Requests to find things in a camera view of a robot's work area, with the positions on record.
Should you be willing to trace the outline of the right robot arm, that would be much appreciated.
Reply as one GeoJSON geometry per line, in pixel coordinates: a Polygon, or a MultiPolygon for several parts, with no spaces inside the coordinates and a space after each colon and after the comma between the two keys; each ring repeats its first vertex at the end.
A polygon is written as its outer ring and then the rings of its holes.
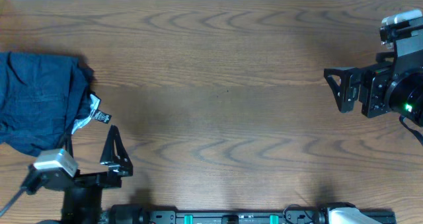
{"type": "Polygon", "coordinates": [[[382,36],[381,41],[393,49],[376,54],[375,64],[326,68],[324,78],[341,113],[353,111],[355,101],[361,102],[367,118],[396,112],[399,122],[422,142],[422,134],[405,123],[408,119],[422,127],[422,39],[382,36]]]}

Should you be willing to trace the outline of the blue denim shorts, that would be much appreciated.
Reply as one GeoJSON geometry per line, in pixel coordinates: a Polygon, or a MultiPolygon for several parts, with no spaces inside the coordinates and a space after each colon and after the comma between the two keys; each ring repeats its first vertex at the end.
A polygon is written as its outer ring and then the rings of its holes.
{"type": "Polygon", "coordinates": [[[30,156],[57,149],[72,68],[79,58],[1,53],[1,142],[30,156]]]}

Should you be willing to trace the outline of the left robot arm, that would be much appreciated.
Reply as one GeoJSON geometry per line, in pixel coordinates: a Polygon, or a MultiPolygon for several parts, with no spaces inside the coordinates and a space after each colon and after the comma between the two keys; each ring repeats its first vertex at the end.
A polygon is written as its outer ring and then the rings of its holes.
{"type": "Polygon", "coordinates": [[[122,187],[122,179],[133,175],[132,162],[123,146],[117,126],[109,129],[100,164],[107,171],[69,174],[63,168],[49,168],[42,175],[42,186],[63,191],[61,223],[128,223],[145,224],[149,214],[138,204],[113,205],[102,209],[102,192],[122,187]]]}

